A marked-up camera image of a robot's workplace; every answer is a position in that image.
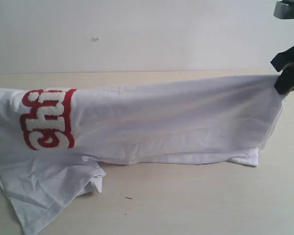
white wall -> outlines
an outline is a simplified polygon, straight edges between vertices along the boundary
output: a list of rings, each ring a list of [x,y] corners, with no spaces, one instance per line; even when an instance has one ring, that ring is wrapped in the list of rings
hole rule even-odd
[[[275,3],[0,0],[0,73],[268,68],[294,44]]]

folded fabric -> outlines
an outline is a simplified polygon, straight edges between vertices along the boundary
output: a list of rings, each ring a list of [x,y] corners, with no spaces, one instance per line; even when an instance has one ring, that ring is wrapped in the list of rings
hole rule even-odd
[[[284,96],[277,76],[95,90],[0,88],[0,185],[25,234],[101,191],[97,161],[258,164]]]

printed logo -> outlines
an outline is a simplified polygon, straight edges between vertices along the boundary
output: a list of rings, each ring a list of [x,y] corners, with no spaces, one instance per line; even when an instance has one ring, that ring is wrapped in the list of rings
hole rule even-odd
[[[31,107],[20,117],[24,140],[34,150],[73,148],[71,98],[76,89],[27,92],[22,103]]]

red and white lettering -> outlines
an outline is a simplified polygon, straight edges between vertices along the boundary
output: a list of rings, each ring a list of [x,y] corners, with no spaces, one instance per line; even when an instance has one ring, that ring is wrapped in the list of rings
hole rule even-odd
[[[71,98],[76,89],[27,92],[22,103],[31,107],[20,117],[24,140],[34,150],[73,148]]]

